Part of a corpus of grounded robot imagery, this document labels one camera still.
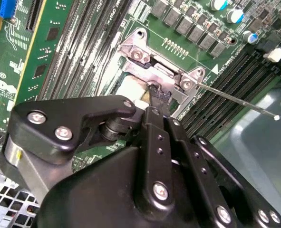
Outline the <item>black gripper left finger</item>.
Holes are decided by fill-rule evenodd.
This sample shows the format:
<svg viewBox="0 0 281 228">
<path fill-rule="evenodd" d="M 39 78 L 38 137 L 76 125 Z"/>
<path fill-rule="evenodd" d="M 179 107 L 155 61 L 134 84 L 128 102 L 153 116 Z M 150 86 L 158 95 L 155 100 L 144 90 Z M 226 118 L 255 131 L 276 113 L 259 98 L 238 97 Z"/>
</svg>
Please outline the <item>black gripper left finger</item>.
<svg viewBox="0 0 281 228">
<path fill-rule="evenodd" d="M 76 153 L 115 141 L 132 142 L 149 110 L 168 113 L 170 92 L 155 84 L 141 109 L 122 95 L 20 103 L 13 107 L 1 151 L 1 170 L 41 203 L 61 180 L 72 175 Z"/>
</svg>

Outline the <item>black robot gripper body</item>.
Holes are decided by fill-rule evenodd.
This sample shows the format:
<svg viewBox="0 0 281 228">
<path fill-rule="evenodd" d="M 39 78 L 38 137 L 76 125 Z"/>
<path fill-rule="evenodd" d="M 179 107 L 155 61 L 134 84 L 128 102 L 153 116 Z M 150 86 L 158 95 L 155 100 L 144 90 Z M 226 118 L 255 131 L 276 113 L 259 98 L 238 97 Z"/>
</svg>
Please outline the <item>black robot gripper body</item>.
<svg viewBox="0 0 281 228">
<path fill-rule="evenodd" d="M 37 213 L 39 228 L 214 228 L 197 190 L 189 190 L 183 169 L 172 164 L 175 207 L 161 221 L 149 221 L 134 203 L 137 149 L 121 149 L 56 184 Z"/>
</svg>

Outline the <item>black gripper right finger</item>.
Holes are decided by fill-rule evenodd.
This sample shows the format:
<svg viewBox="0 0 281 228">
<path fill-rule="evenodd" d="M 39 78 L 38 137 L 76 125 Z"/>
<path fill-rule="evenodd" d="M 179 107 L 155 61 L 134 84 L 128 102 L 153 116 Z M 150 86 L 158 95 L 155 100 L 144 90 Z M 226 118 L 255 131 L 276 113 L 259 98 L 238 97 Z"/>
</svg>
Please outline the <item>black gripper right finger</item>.
<svg viewBox="0 0 281 228">
<path fill-rule="evenodd" d="M 167 116 L 175 208 L 160 228 L 281 228 L 279 212 L 205 138 Z"/>
</svg>

